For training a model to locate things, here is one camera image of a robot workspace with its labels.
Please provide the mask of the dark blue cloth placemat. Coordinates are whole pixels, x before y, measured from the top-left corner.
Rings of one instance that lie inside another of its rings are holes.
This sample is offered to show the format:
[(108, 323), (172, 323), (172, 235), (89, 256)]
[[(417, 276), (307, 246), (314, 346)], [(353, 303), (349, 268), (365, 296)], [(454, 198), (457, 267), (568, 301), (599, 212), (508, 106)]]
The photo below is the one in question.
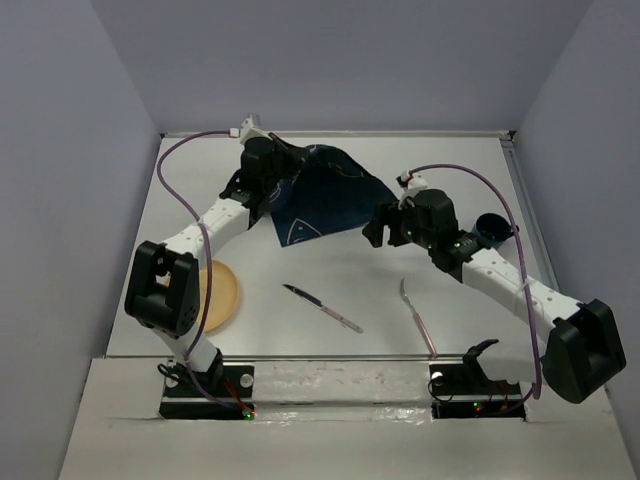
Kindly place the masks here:
[(376, 176), (334, 146), (314, 144), (293, 179), (271, 192), (270, 217), (282, 247), (367, 224), (381, 204), (397, 197)]

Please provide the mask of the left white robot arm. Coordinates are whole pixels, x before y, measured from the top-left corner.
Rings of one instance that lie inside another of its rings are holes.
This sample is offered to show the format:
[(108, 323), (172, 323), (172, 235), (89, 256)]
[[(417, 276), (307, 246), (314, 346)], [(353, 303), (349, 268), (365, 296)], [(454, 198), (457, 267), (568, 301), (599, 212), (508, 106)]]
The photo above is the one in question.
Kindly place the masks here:
[(124, 300), (127, 315), (153, 331), (184, 368), (195, 392), (211, 397), (223, 355), (204, 335), (213, 287), (213, 256), (270, 212), (276, 191), (310, 155), (274, 133), (246, 140), (240, 167), (212, 207), (182, 232), (136, 249)]

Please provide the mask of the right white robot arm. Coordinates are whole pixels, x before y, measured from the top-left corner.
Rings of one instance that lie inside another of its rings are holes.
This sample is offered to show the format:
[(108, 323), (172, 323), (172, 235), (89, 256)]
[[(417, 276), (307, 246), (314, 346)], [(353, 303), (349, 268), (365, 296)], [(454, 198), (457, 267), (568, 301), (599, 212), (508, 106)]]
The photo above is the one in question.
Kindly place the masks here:
[(460, 228), (453, 201), (441, 190), (422, 189), (375, 208), (363, 229), (369, 243), (415, 244), (441, 272), (504, 307), (529, 328), (534, 389), (548, 385), (579, 404), (627, 365), (612, 309), (581, 302), (529, 276), (479, 236)]

